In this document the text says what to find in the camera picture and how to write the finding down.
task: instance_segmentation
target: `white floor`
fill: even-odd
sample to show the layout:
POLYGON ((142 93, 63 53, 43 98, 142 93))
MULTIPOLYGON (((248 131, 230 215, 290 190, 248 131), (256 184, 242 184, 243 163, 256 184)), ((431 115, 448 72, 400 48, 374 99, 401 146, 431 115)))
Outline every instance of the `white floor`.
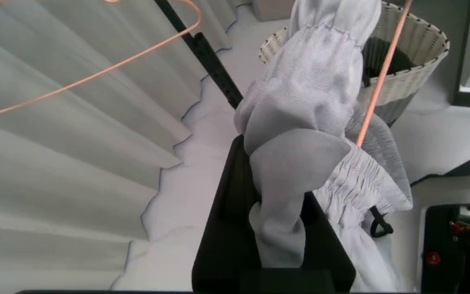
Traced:
MULTIPOLYGON (((413 8, 447 33, 452 48, 392 128, 410 180, 447 172, 470 159, 470 109, 447 103, 454 90, 466 9, 467 2, 449 0, 420 1, 413 8), (447 18, 435 20, 439 15, 447 18)), ((238 8, 238 22, 228 31, 233 49, 219 56, 243 93, 264 70, 259 46, 286 25, 287 20, 258 22, 251 7, 238 8)), ((201 103, 184 118, 193 136, 175 148, 184 164, 162 173, 160 192, 143 215, 150 243, 132 244, 126 273, 114 289, 191 290, 195 253, 224 160, 237 135, 233 109, 220 90, 209 78, 203 86, 201 103)))

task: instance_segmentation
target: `curtain fold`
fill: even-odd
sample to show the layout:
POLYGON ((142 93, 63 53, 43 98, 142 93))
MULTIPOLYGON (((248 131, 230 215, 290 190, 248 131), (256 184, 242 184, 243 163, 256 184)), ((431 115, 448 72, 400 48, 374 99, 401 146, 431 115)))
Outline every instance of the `curtain fold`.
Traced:
MULTIPOLYGON (((196 0, 214 49, 230 47, 229 0, 196 0)), ((176 7, 186 23, 187 7, 176 7)), ((0 6, 0 109, 76 82, 175 34, 154 1, 16 0, 0 6)), ((180 119, 205 70, 177 40, 140 60, 0 115, 0 293, 107 289, 161 168, 191 135, 180 119)))

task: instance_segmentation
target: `red emergency stop button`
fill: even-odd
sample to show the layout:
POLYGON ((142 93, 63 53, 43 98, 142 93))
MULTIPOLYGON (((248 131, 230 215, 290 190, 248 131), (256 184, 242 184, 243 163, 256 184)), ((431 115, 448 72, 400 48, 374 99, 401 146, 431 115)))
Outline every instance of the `red emergency stop button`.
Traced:
POLYGON ((437 252, 429 252, 426 259, 430 265, 439 265, 441 262, 440 254, 437 252))

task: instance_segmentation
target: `black metal bar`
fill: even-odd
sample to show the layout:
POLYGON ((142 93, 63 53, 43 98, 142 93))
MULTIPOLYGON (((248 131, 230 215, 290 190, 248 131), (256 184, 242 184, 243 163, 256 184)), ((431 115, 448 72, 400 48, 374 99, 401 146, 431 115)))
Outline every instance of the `black metal bar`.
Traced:
MULTIPOLYGON (((179 15, 177 15, 167 0, 155 0, 155 3, 178 32, 182 32, 186 29, 186 25, 184 25, 179 15)), ((206 37, 204 37, 202 33, 197 33, 195 36, 187 33, 183 36, 183 40, 199 62, 201 62, 201 65, 210 75, 211 79, 213 79, 215 84, 217 84, 219 89, 224 93, 229 104, 234 109, 237 108, 242 101, 242 94, 229 76, 222 62, 220 62, 219 57, 215 54, 215 50, 213 50, 208 40, 206 40, 206 37)))

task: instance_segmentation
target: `woven basket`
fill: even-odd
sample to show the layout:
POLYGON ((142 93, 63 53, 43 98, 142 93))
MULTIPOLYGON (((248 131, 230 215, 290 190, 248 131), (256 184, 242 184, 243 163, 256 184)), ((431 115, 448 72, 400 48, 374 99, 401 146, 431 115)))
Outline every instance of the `woven basket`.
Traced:
MULTIPOLYGON (((392 36, 395 34, 402 8, 382 2, 382 15, 375 31, 363 49, 364 70, 370 75, 370 85, 362 85, 358 100, 368 105, 378 84, 378 73, 387 55, 392 36)), ((282 50, 287 41, 287 31, 282 29, 269 37, 260 47, 259 58, 266 64, 282 50)), ((434 69, 449 53, 449 39, 436 26, 412 14, 397 44, 384 88, 375 109, 388 125, 400 117, 416 92, 427 81, 434 69)))

